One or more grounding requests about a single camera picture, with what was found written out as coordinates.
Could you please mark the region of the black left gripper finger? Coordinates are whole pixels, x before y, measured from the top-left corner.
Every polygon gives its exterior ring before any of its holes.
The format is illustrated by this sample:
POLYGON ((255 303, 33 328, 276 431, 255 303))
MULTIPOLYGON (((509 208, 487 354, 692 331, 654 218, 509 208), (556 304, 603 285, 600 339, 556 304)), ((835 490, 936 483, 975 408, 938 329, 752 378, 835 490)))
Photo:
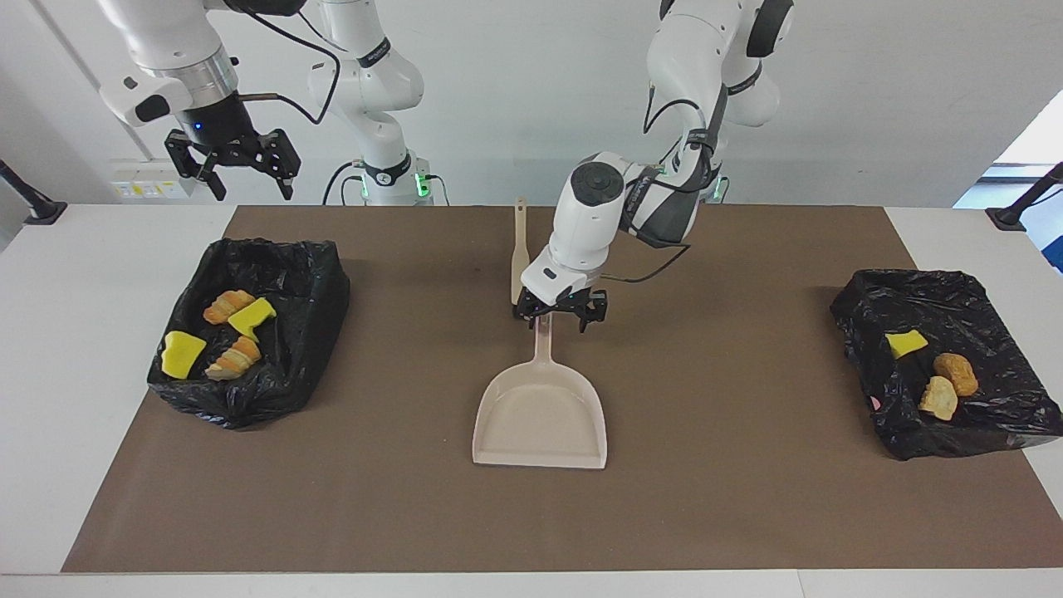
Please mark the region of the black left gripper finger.
POLYGON ((578 330, 585 334, 590 323, 605 320, 608 296, 605 289, 581 289, 573 294, 573 314, 578 318, 578 330))
POLYGON ((551 311, 553 311, 553 306, 532 294, 532 291, 526 287, 521 288, 519 295, 517 295, 517 303, 512 307, 513 317, 520 321, 526 321, 529 330, 536 328, 538 317, 544 317, 551 311))

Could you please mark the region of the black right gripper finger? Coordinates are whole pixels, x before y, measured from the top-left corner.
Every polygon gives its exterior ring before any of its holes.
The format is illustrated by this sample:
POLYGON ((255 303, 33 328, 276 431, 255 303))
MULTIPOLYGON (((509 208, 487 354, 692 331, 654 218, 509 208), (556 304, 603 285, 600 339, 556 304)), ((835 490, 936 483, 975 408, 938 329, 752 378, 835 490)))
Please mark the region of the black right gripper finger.
POLYGON ((297 154, 286 131, 274 129, 256 137, 257 151, 253 167, 258 173, 269 175, 276 182, 282 200, 292 200, 293 181, 299 174, 302 159, 297 154))
POLYGON ((164 147, 170 155, 171 163, 174 164, 179 177, 206 184, 212 195, 219 202, 227 197, 227 187, 215 173, 215 166, 218 163, 216 151, 208 148, 205 163, 198 163, 191 154, 191 149, 196 146, 182 130, 171 130, 164 140, 164 147))

